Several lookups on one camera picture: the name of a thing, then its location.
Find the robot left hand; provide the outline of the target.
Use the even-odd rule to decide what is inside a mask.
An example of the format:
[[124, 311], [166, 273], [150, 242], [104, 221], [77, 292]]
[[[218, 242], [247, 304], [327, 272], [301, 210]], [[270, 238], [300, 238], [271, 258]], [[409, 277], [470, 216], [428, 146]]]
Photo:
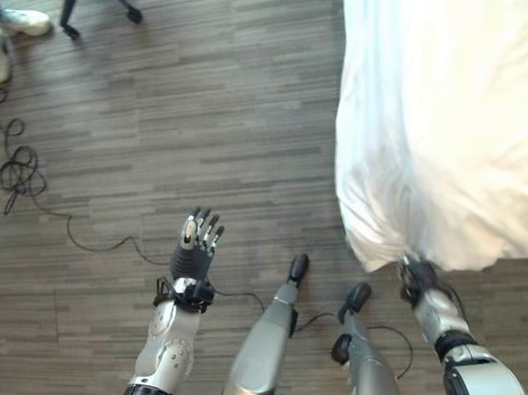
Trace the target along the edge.
[[169, 263], [173, 279], [206, 280], [225, 229], [211, 208], [195, 208], [188, 214]]

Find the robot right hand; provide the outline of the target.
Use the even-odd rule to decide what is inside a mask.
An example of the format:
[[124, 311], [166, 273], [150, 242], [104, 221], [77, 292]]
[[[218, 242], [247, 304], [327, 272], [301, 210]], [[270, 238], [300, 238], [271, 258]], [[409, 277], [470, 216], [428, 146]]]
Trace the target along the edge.
[[402, 281], [401, 298], [406, 300], [412, 308], [418, 305], [427, 291], [440, 289], [433, 266], [415, 257], [404, 255], [401, 258], [399, 277]]

